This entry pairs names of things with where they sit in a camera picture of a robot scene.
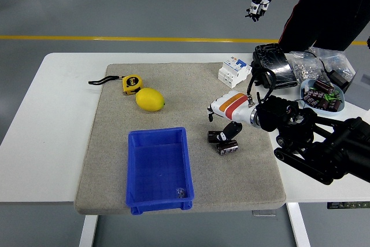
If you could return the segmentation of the person's right hand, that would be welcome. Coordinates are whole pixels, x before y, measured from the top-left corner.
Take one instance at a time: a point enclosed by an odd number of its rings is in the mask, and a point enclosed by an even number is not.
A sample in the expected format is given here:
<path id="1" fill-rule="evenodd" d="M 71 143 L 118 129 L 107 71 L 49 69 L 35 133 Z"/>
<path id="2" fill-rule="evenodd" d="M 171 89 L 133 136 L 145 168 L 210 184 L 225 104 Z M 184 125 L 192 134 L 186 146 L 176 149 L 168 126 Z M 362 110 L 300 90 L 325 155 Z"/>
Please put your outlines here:
<path id="1" fill-rule="evenodd" d="M 271 0 L 251 0 L 250 7 L 246 9 L 247 15 L 245 17 L 257 22 L 267 11 L 270 2 Z"/>

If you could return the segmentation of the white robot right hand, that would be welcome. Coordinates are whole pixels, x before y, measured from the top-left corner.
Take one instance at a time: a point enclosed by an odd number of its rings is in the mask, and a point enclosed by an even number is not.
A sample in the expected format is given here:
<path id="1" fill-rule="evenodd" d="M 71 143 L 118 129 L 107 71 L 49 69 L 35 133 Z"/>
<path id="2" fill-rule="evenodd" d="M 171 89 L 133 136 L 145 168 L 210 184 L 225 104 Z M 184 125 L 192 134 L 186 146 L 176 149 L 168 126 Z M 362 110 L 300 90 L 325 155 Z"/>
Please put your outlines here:
<path id="1" fill-rule="evenodd" d="M 214 100 L 207 108 L 208 119 L 213 121 L 213 116 L 220 116 L 230 122 L 222 131 L 210 132 L 209 142 L 219 143 L 231 141 L 237 136 L 243 127 L 243 123 L 251 124 L 251 114 L 256 107 L 251 95 L 246 95 L 231 90 L 218 99 Z"/>

